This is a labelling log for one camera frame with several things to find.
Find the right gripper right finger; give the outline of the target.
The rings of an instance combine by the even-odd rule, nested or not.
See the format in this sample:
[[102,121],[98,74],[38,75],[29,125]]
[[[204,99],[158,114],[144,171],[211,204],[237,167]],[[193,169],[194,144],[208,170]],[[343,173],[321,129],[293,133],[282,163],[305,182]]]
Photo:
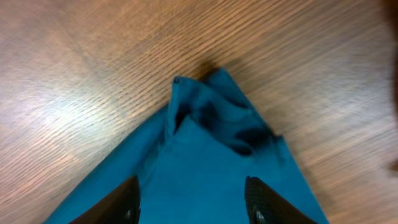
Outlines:
[[246,177],[244,199],[250,224],[316,224],[258,177]]

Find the blue polo shirt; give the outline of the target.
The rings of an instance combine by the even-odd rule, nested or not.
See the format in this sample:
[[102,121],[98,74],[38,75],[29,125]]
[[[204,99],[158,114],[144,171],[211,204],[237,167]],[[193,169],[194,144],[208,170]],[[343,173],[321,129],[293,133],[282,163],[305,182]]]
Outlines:
[[203,81],[175,77],[168,105],[100,162],[47,222],[72,222],[131,177],[141,191],[141,223],[249,223],[248,177],[314,222],[327,222],[284,138],[223,69]]

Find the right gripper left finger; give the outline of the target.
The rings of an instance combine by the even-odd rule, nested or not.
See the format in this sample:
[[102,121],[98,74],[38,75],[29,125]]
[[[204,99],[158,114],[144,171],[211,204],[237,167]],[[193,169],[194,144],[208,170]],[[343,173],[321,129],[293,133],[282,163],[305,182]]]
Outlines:
[[140,200],[139,181],[133,176],[70,224],[138,224]]

